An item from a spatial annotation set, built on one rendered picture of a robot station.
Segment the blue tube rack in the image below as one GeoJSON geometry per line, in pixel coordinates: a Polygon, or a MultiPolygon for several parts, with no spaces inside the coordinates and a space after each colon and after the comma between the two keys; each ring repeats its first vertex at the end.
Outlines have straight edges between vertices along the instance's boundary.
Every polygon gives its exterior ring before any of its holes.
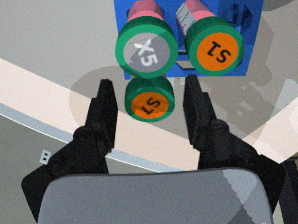
{"type": "MultiPolygon", "coordinates": [[[[130,7],[142,0],[114,0],[118,34],[125,25],[130,7]]],[[[185,37],[176,23],[176,10],[187,0],[153,0],[162,9],[166,23],[169,24],[178,42],[178,50],[185,50],[185,37]],[[179,49],[180,48],[180,49],[179,49]]],[[[253,52],[264,0],[201,0],[218,17],[230,22],[241,34],[245,43],[245,53],[239,65],[222,76],[246,76],[253,52]],[[240,5],[241,4],[241,5],[240,5]],[[227,9],[228,8],[228,9],[227,9]],[[224,11],[224,12],[223,12],[224,11]],[[235,16],[234,16],[235,15],[235,16]],[[251,16],[250,16],[251,15],[251,16]],[[249,21],[250,20],[250,21],[249,21]],[[243,31],[242,31],[243,30],[243,31]]],[[[186,52],[178,52],[176,61],[189,61],[186,52]]],[[[206,76],[194,68],[182,68],[175,62],[167,72],[167,77],[186,77],[188,74],[206,76]]]]}

